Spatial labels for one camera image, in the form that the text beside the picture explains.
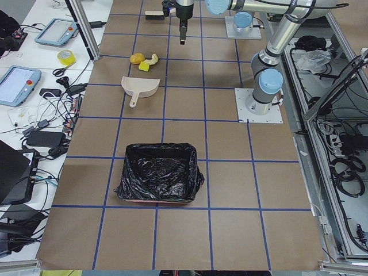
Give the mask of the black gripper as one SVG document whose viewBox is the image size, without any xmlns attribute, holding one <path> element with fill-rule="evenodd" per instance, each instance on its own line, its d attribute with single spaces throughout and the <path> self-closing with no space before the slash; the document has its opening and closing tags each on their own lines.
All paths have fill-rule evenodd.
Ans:
<svg viewBox="0 0 368 276">
<path fill-rule="evenodd" d="M 187 23 L 192 18 L 192 0 L 176 0 L 176 16 L 180 20 L 180 45 L 185 45 Z"/>
</svg>

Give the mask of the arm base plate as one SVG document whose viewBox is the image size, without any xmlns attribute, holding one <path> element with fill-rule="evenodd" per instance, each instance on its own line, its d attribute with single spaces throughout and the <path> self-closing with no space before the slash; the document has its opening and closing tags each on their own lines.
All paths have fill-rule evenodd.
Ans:
<svg viewBox="0 0 368 276">
<path fill-rule="evenodd" d="M 255 124 L 282 124 L 279 100 L 275 95 L 271 103 L 263 104 L 253 98 L 251 88 L 235 88 L 238 122 Z"/>
<path fill-rule="evenodd" d="M 256 19 L 253 19 L 253 22 L 251 25 L 245 28 L 240 28 L 235 25 L 234 17 L 226 16 L 225 17 L 225 27 L 226 27 L 228 39 L 243 39 L 243 40 L 261 40 L 262 39 L 260 27 L 258 27 L 258 22 Z"/>
</svg>

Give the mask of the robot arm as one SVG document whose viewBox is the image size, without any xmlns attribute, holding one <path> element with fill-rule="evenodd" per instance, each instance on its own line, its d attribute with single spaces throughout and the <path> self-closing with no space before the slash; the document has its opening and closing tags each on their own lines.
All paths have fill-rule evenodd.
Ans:
<svg viewBox="0 0 368 276">
<path fill-rule="evenodd" d="M 237 35 L 242 35 L 252 31 L 254 15 L 246 11 L 241 11 L 233 17 L 233 29 Z"/>
<path fill-rule="evenodd" d="M 301 24 L 309 18 L 322 17 L 332 9 L 348 6 L 338 1 L 206 1 L 205 4 L 213 15 L 223 14 L 226 10 L 283 15 L 266 47 L 251 62 L 255 88 L 246 99 L 246 108 L 260 116 L 269 112 L 276 93 L 282 87 L 283 76 L 275 67 Z"/>
</svg>

